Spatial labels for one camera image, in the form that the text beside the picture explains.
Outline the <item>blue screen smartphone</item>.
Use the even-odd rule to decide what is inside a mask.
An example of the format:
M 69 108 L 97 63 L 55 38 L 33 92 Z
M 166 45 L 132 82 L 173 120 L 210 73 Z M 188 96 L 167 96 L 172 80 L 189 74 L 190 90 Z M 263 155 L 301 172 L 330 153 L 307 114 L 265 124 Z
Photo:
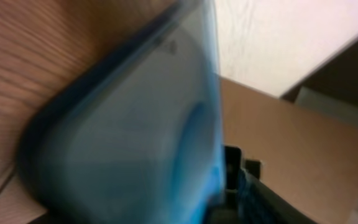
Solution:
M 201 223 L 224 188 L 214 5 L 178 1 L 47 103 L 17 173 L 62 223 Z

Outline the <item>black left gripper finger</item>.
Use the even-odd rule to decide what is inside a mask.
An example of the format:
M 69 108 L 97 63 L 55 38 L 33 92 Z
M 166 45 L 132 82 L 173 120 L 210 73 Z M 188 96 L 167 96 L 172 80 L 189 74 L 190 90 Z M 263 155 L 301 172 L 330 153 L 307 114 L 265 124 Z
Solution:
M 222 199 L 206 211 L 207 223 L 315 224 L 260 181 L 262 163 L 247 160 L 235 146 L 224 147 Z

